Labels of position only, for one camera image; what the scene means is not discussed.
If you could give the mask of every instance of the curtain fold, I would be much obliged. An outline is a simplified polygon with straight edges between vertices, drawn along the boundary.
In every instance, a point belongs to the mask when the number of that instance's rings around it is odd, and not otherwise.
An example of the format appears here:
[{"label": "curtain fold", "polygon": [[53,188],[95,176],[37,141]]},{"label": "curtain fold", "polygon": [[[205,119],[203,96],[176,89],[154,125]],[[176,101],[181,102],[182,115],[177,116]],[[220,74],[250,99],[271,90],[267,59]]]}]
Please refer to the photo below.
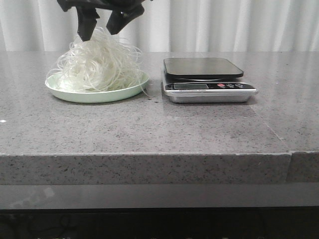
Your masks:
[{"label": "curtain fold", "polygon": [[[115,38],[142,51],[319,51],[319,0],[145,0]],[[110,11],[98,9],[98,26]],[[56,0],[0,0],[0,51],[64,51],[75,8]]]}]

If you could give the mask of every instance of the scale platform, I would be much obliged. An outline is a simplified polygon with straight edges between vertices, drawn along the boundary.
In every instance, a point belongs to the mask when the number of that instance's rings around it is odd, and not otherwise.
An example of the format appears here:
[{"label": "scale platform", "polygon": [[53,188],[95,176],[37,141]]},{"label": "scale platform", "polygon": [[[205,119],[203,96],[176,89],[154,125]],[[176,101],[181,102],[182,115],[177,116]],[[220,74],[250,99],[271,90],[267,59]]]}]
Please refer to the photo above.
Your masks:
[{"label": "scale platform", "polygon": [[224,58],[168,58],[163,91],[175,103],[242,103],[257,94],[243,74]]}]

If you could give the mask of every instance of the dark floor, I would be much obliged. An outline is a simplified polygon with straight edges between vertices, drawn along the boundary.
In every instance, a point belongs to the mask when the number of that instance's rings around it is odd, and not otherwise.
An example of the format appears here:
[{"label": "dark floor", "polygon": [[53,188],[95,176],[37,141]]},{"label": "dark floor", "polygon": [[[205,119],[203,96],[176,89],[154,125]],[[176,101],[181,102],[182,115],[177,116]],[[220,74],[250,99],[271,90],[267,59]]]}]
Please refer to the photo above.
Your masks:
[{"label": "dark floor", "polygon": [[0,239],[319,239],[319,207],[0,211]]}]

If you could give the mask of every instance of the plate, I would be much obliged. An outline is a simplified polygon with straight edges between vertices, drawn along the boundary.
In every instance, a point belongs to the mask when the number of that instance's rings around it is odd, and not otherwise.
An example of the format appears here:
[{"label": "plate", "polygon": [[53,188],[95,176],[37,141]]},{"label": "plate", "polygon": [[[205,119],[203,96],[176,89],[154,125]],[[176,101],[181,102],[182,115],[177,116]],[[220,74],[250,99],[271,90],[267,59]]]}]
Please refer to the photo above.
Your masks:
[{"label": "plate", "polygon": [[59,99],[76,103],[105,103],[123,100],[142,92],[149,81],[147,74],[143,73],[141,83],[129,88],[106,92],[67,92],[57,89],[57,79],[58,76],[52,75],[45,81],[50,92]]}]

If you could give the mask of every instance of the digital scale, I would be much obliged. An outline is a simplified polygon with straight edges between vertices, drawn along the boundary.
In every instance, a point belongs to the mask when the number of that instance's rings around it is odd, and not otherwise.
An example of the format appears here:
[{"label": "digital scale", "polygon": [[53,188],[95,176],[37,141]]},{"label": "digital scale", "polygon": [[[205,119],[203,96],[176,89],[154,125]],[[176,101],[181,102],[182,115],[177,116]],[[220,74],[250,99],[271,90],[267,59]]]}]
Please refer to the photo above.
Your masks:
[{"label": "digital scale", "polygon": [[246,102],[257,90],[239,81],[243,75],[224,58],[167,58],[163,91],[175,103]]}]

